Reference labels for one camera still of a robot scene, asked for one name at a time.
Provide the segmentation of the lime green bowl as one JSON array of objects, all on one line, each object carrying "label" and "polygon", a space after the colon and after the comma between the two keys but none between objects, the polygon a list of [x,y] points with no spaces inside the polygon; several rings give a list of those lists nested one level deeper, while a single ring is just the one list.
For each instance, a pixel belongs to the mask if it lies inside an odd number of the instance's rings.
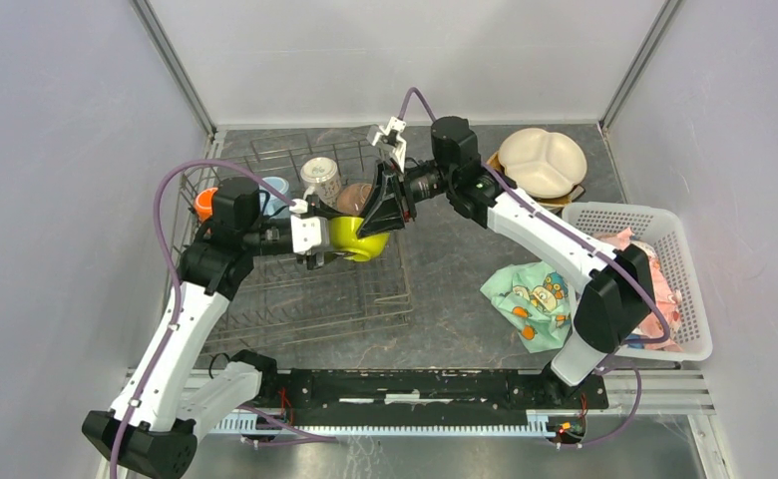
[{"label": "lime green bowl", "polygon": [[347,253],[347,259],[365,262],[378,257],[390,239],[389,233],[359,238],[357,232],[364,220],[338,217],[329,221],[330,242],[335,250]]}]

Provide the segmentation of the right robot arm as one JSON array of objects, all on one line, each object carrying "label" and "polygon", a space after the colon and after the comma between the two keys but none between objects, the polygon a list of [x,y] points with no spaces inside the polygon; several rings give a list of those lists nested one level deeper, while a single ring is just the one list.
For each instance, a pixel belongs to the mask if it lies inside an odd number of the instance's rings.
[{"label": "right robot arm", "polygon": [[546,366],[545,400],[567,407],[582,383],[657,311],[649,259],[636,245],[616,249],[545,210],[481,158],[468,120],[448,116],[430,127],[433,157],[406,164],[405,123],[371,127],[368,143],[385,154],[363,211],[360,237],[403,229],[418,204],[445,196],[453,210],[529,250],[550,265],[579,303],[573,331]]}]

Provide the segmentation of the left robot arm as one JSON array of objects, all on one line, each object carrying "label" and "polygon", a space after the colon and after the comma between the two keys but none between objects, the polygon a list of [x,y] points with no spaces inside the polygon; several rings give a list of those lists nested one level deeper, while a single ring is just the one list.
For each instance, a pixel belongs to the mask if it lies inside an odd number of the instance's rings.
[{"label": "left robot arm", "polygon": [[172,289],[143,358],[106,411],[82,431],[108,462],[150,478],[181,478],[197,447],[238,406],[271,404],[278,378],[258,360],[233,359],[189,398],[182,394],[213,327],[259,256],[330,253],[337,211],[315,194],[292,199],[255,175],[225,179],[195,197],[199,226],[178,259],[165,254]]}]

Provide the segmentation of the light blue mug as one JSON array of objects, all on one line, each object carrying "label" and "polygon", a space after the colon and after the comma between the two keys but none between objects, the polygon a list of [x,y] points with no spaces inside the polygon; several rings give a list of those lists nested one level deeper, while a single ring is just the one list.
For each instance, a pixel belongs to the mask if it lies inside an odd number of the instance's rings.
[{"label": "light blue mug", "polygon": [[290,198],[288,180],[281,177],[263,177],[264,185],[259,186],[258,204],[265,219],[284,219],[289,217],[289,205],[276,193]]}]

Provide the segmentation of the white floral mug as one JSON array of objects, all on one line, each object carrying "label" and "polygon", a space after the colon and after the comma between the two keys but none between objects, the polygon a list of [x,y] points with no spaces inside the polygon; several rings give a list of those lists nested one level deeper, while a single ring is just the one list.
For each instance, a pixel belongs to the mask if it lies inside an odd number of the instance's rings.
[{"label": "white floral mug", "polygon": [[300,177],[306,188],[312,189],[327,205],[334,207],[342,192],[338,164],[327,157],[308,160],[300,169]]}]

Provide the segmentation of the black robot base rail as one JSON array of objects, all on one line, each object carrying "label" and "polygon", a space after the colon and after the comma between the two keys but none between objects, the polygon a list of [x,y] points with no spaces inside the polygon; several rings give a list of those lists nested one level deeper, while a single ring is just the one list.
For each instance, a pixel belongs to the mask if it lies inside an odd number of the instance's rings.
[{"label": "black robot base rail", "polygon": [[229,357],[260,372],[258,394],[233,414],[235,430],[271,435],[548,436],[551,419],[608,409],[603,379],[561,384],[544,370],[303,369],[242,350]]}]

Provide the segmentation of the beige brown-rimmed bowl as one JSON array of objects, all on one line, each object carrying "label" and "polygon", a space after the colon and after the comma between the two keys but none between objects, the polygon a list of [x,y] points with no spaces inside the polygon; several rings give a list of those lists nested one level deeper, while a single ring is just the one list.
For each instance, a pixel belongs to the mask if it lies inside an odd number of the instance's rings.
[{"label": "beige brown-rimmed bowl", "polygon": [[371,191],[371,184],[355,183],[348,185],[339,194],[335,208],[345,216],[359,217],[365,210]]}]

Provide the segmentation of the orange mug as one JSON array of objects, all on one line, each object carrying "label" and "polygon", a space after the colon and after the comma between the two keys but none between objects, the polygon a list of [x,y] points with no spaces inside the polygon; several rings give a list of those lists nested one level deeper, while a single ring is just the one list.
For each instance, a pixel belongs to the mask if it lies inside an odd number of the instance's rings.
[{"label": "orange mug", "polygon": [[194,214],[197,221],[202,224],[213,215],[212,200],[218,187],[211,187],[198,193],[193,202]]}]

